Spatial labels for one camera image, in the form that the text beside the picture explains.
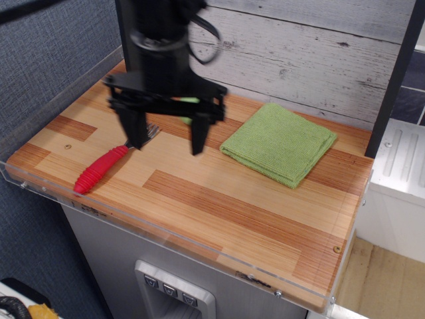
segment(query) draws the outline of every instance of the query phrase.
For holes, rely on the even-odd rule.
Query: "yellow object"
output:
[[[33,319],[59,319],[58,315],[46,304],[29,306],[28,311]]]

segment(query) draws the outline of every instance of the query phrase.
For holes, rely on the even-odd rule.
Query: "black pole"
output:
[[[425,19],[425,0],[416,0],[407,26],[406,34],[404,35],[398,54],[394,70],[392,71],[388,88],[386,89],[384,99],[379,110],[377,120],[373,126],[372,136],[366,149],[365,155],[370,158],[375,158],[378,153],[379,145],[384,136],[386,125],[390,119],[392,107],[397,99],[398,91],[406,74],[407,67],[418,41],[420,31],[424,25]]]

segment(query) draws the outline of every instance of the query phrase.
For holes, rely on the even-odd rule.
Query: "wooden floor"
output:
[[[356,238],[337,304],[369,319],[425,318],[425,264]]]

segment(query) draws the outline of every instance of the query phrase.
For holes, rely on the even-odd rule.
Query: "folded green cloth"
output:
[[[337,135],[327,128],[267,103],[220,147],[264,175],[296,188]]]

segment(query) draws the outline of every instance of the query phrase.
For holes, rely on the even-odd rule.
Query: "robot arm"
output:
[[[201,153],[209,126],[224,120],[227,89],[196,75],[189,66],[188,24],[194,21],[218,37],[215,28],[197,16],[203,0],[133,0],[136,24],[132,45],[139,53],[140,70],[105,79],[111,88],[111,107],[130,143],[141,148],[148,139],[146,113],[191,118],[192,153]],[[198,104],[178,97],[195,97]]]

